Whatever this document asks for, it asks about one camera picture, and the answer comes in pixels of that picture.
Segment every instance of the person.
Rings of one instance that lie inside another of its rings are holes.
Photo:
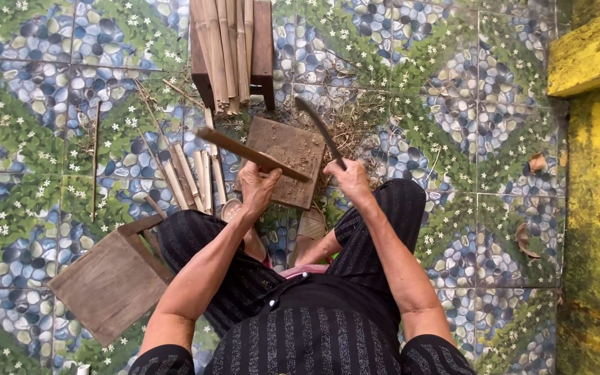
[[[165,219],[159,243],[177,276],[129,374],[194,374],[191,341],[205,314],[221,342],[204,374],[475,375],[413,255],[425,192],[401,179],[371,192],[365,168],[344,162],[345,171],[332,161],[323,172],[353,207],[302,257],[339,252],[324,274],[286,280],[247,253],[243,238],[280,169],[267,177],[252,162],[241,169],[243,203],[229,223],[194,210]]]

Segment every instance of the hand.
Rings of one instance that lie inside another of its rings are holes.
[[[369,189],[367,181],[367,172],[365,167],[358,161],[343,159],[346,164],[346,170],[341,169],[336,160],[328,163],[323,170],[324,174],[335,176],[339,187],[344,195],[353,202],[356,208],[374,198]]]
[[[251,212],[254,219],[261,216],[266,209],[272,190],[281,176],[279,168],[272,170],[265,178],[259,172],[260,167],[248,161],[237,175],[242,185],[242,209]]]

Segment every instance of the blade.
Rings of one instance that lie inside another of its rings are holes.
[[[340,166],[342,170],[346,170],[346,164],[344,164],[344,160],[342,160],[341,156],[339,155],[337,145],[335,145],[333,139],[330,138],[328,129],[325,127],[325,124],[321,121],[319,116],[312,110],[312,108],[309,107],[307,102],[305,102],[303,99],[300,99],[300,97],[295,97],[295,106],[298,110],[307,112],[307,114],[311,117],[311,119],[314,121],[314,124],[316,124],[316,127],[318,127],[321,134],[323,134],[323,138],[325,138],[325,142],[328,144],[330,151],[332,151],[333,155],[335,156],[338,166]]]

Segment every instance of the stool leg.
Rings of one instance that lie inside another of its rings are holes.
[[[272,77],[266,77],[262,83],[262,97],[265,100],[265,107],[268,111],[275,110],[275,86],[272,83]]]
[[[201,94],[201,99],[203,99],[203,105],[208,108],[215,109],[215,97],[212,94],[212,87],[210,87],[210,80],[205,75],[191,75],[191,79],[196,84],[196,89],[198,93]]]

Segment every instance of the black striped pants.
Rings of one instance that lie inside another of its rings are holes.
[[[395,179],[382,184],[374,196],[397,236],[413,252],[425,211],[423,189],[415,182]],[[178,273],[225,226],[223,220],[198,211],[176,212],[159,227],[164,259]],[[355,208],[339,220],[335,236],[343,249],[326,273],[370,288],[382,296],[382,302],[393,301],[369,230]],[[284,282],[273,269],[245,254],[241,242],[205,316],[219,337],[223,337],[237,323],[255,316],[265,296]]]

